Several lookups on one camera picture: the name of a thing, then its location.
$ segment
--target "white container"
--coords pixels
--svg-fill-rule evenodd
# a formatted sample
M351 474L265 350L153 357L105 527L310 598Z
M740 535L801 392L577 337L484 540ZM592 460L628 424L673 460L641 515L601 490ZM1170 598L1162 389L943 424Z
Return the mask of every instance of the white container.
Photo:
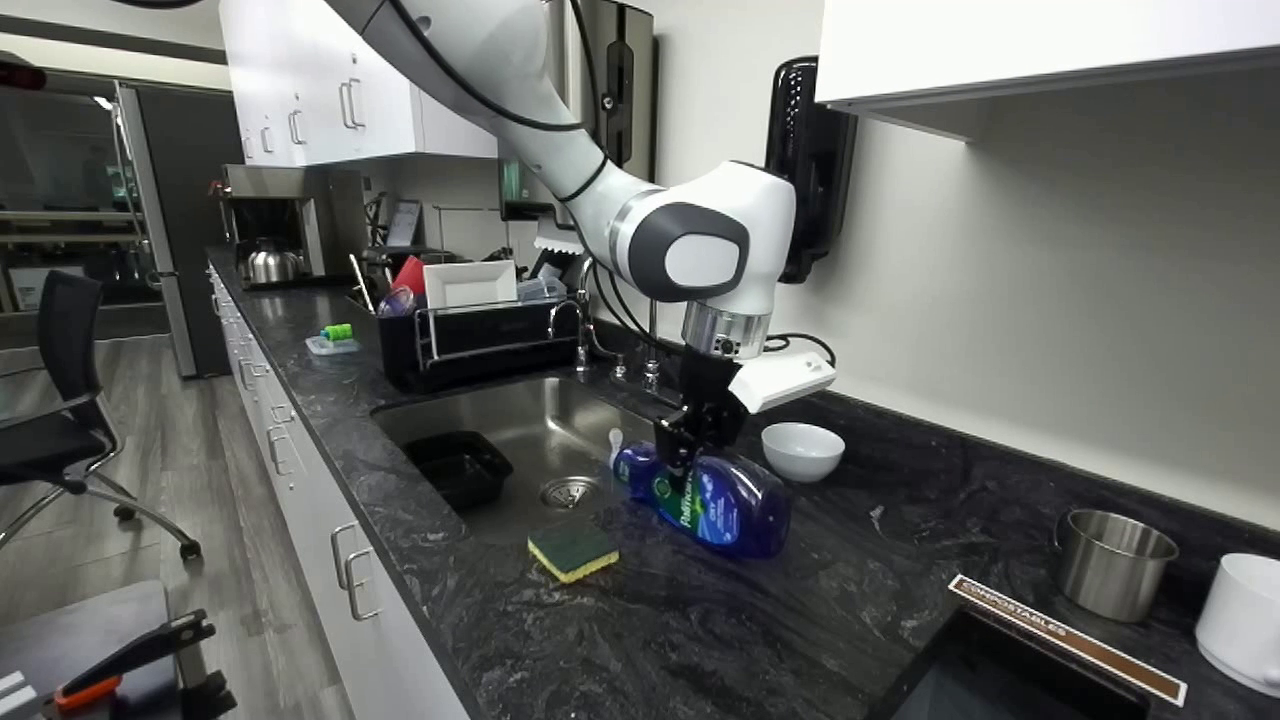
M845 439L817 424L769 424L763 460L791 485L817 485L838 474Z
M1220 562L1198 648L1238 683L1280 697L1280 562L1248 552Z

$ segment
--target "lower cabinet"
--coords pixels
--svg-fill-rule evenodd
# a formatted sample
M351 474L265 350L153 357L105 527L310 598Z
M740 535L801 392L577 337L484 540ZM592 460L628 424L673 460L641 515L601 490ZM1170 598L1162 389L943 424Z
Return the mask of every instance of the lower cabinet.
M245 416L254 422L254 435L274 477L274 498L289 523L289 540L304 569L310 598L351 712L360 720L463 720L467 712L438 666L431 643L409 615L403 598L374 552L350 498L300 424L220 277L212 288Z

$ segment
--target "metal pot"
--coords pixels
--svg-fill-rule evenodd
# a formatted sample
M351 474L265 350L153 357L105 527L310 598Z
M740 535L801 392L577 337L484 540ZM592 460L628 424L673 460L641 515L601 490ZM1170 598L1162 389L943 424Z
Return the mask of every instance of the metal pot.
M1175 544L1122 512L1072 508L1060 587L1080 608L1135 625L1153 611Z
M310 261L300 251L254 251L245 261L245 284L284 284L310 277Z

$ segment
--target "kitchen counter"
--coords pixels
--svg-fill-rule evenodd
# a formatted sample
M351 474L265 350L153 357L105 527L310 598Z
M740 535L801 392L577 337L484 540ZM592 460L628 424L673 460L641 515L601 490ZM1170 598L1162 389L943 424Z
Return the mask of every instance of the kitchen counter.
M1030 477L1013 454L841 397L787 409L832 424L853 454L832 479L791 490L780 558L723 562L609 490L587 512L623 562L561 587L526 544L474 540L368 422L409 397L385 381L375 327L350 293L245 293L227 261L212 266L474 715L863 715L959 608L943 591L958 572L1186 677L1189 708L1153 715L1280 712L1189 643L1175 598L1198 583L1170 583L1143 629L1107 629L1050 591L1044 515L1080 499L1065 477L1013 491ZM304 337L328 321L351 321L364 350L310 357Z

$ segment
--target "cable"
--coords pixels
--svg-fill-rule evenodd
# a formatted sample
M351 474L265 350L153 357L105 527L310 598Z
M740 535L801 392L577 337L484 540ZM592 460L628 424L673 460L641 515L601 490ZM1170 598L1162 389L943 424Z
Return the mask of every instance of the cable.
M587 35L584 4L580 4L580 0L569 0L569 4L574 4L577 35L580 35L580 46L584 46L587 97L592 97L592 109L587 109L587 114L592 114L592 120L596 120L596 114L601 114L596 48L592 48L592 35ZM592 243L584 239L580 229L577 229L577 239L580 239L580 243L587 247L587 256L592 256L592 280L596 280L596 293L601 293L604 312L609 312L620 327L632 327L646 346L662 346L662 341L635 321L623 288L618 284L618 274L604 266L609 288L614 288L620 312L609 305L609 298L604 298L604 288L601 288L601 277L596 277L601 256L592 251Z
M584 4L574 0L574 25L577 25L577 39L584 46L584 65L587 65L587 92L592 92L592 124L596 124L596 104L601 104L601 80L596 80L596 54L592 54L592 35L587 35L587 22L584 22Z
M822 352L829 352L832 370L841 363L838 350L829 341L812 337L812 331L772 331L772 337L763 337L763 352L784 352L784 350L791 350L791 341L809 341Z
M379 7L392 7L403 30L422 30L422 25L403 14L403 4L379 4ZM438 54L438 46L428 39L424 30L422 30L422 31L409 31L409 35L431 56L431 65L438 65L460 92L467 92L467 97L474 97L478 104L484 104L492 117L506 117L506 120L526 124L526 127L541 127L541 132L580 132L580 127L584 127L584 124L534 120L534 117L522 117L522 114L487 100L478 86L463 80L463 71L455 71L455 68Z

